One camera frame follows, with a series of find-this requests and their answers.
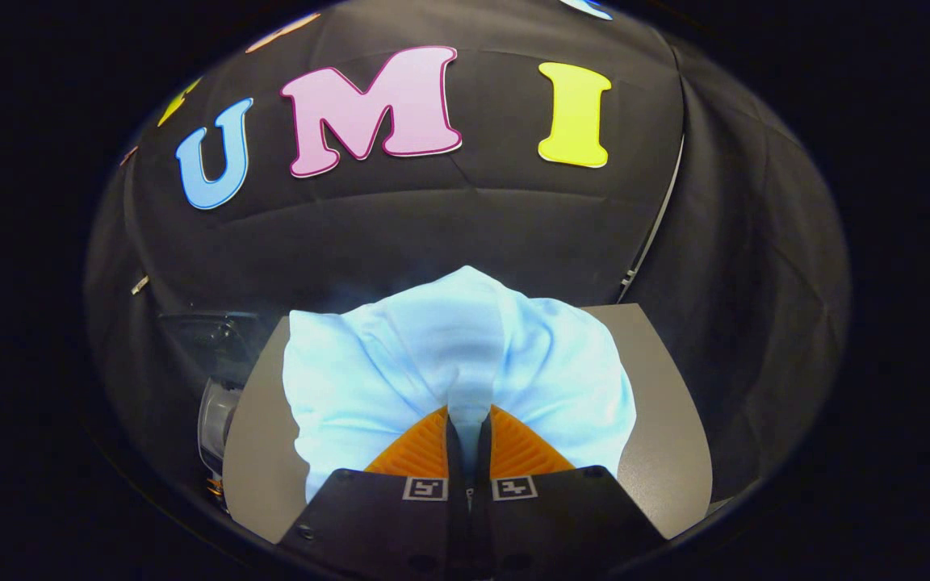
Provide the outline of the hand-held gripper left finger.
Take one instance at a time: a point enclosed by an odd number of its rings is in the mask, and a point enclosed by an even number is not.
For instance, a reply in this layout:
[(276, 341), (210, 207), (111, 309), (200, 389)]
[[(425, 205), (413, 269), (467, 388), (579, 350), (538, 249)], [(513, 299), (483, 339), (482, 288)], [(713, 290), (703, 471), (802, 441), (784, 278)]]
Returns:
[(460, 441), (445, 408), (365, 470), (334, 470), (279, 542), (329, 580), (450, 580), (467, 537)]

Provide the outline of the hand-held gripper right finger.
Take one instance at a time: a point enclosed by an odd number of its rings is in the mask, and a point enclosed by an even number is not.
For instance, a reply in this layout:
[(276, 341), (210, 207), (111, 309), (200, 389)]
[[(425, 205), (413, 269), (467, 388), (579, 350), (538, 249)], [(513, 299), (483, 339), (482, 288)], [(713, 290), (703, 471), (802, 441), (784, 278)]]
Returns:
[(469, 554), (480, 580), (606, 580), (667, 540), (604, 466), (576, 466), (501, 408), (481, 424)]

